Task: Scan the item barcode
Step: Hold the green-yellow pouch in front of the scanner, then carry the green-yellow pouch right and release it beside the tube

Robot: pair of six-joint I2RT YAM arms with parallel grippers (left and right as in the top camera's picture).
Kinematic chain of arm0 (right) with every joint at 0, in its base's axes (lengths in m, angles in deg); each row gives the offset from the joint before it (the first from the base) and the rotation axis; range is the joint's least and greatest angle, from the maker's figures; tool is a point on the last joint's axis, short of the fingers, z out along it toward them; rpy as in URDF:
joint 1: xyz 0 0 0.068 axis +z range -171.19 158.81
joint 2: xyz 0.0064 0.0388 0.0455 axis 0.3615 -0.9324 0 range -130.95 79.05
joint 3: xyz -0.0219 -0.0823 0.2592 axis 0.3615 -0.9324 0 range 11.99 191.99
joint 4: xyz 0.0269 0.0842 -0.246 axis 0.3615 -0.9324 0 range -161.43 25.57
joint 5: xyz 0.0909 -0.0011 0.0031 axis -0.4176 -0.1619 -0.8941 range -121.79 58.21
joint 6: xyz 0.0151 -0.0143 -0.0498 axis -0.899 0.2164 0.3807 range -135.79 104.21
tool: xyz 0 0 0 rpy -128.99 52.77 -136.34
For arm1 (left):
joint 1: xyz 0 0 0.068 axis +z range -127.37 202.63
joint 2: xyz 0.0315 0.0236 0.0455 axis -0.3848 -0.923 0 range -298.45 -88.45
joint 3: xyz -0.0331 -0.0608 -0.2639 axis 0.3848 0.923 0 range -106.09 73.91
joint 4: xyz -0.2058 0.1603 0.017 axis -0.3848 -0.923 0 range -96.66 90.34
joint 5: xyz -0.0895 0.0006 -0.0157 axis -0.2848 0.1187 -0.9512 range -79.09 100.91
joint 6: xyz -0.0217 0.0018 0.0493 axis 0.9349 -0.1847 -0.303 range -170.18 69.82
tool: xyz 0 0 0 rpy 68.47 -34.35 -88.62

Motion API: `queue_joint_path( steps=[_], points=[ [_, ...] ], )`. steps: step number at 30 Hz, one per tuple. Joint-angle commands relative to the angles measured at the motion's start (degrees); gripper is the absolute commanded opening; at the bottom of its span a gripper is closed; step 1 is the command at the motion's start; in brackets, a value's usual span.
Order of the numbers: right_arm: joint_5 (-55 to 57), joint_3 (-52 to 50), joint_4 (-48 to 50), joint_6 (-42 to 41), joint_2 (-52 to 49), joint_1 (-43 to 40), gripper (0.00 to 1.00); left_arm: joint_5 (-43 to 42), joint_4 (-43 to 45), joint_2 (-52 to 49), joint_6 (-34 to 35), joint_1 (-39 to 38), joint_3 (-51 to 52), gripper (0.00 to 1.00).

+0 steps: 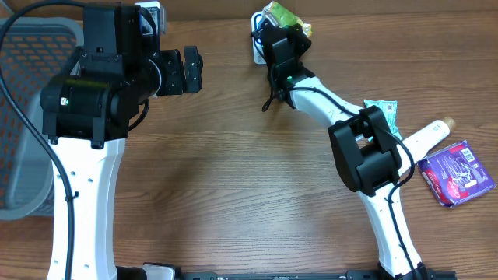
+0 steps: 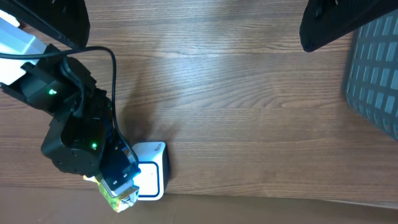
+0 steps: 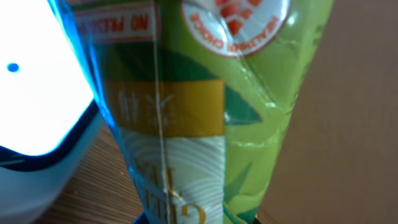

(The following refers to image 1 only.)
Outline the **white tube gold cap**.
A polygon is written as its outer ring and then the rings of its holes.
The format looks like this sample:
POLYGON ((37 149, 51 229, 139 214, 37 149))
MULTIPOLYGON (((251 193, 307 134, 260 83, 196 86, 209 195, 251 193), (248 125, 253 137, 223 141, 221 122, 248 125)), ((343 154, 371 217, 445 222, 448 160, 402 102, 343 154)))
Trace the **white tube gold cap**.
POLYGON ((448 137, 456 128, 456 122, 451 117, 435 120, 421 130, 402 141, 410 151, 414 163, 425 157, 429 151, 448 137))

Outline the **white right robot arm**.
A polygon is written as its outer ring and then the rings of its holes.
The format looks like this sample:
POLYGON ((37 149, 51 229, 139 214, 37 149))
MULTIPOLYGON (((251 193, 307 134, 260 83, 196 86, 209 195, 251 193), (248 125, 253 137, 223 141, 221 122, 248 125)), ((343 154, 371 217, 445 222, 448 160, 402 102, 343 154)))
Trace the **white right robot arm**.
POLYGON ((338 175, 367 210, 379 249, 380 276, 425 279, 427 270, 412 244, 400 198, 419 159, 416 144, 395 137, 381 109, 343 100, 303 66, 300 58, 311 41, 301 25, 282 26, 260 14, 251 36, 268 67, 269 100, 281 100, 327 128, 338 175))

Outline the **purple pad package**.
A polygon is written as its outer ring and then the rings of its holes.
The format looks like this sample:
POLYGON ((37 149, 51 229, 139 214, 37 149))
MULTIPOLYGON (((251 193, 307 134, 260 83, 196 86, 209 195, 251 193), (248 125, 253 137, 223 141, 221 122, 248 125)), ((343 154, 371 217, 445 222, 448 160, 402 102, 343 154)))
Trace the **purple pad package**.
POLYGON ((466 140, 424 157, 417 166, 435 198, 447 208, 461 205, 496 187, 466 140))

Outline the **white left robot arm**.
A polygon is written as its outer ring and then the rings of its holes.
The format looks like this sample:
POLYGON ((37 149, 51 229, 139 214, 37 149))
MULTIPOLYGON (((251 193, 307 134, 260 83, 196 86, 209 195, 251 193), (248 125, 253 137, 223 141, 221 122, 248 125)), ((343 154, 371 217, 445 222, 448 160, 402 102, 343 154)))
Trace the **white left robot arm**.
POLYGON ((117 174, 129 132, 151 96, 196 93, 202 56, 194 46, 164 51, 166 12, 159 2, 89 4, 83 46, 42 89, 42 132, 54 163, 54 239, 50 279, 165 279, 168 264, 114 262, 117 174))

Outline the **teal snack wrapper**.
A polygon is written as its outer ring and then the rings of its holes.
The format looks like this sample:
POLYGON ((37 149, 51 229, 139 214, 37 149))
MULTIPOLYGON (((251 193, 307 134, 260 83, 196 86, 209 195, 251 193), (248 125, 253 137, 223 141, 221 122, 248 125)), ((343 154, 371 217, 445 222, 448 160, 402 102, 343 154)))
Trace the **teal snack wrapper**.
POLYGON ((391 133, 399 139, 402 136, 396 125, 398 101, 397 100, 364 100, 366 107, 378 107, 384 114, 391 133))

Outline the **green yellow snack bar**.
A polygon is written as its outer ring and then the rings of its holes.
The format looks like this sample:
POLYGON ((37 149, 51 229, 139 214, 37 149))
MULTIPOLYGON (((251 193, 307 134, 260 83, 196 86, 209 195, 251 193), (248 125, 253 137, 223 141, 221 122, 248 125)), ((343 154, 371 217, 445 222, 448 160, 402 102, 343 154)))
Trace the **green yellow snack bar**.
POLYGON ((276 1, 270 2, 261 12, 263 18, 268 19, 273 26, 288 27, 297 24, 301 27, 305 37, 312 36, 313 31, 311 24, 305 23, 299 16, 296 16, 276 1))

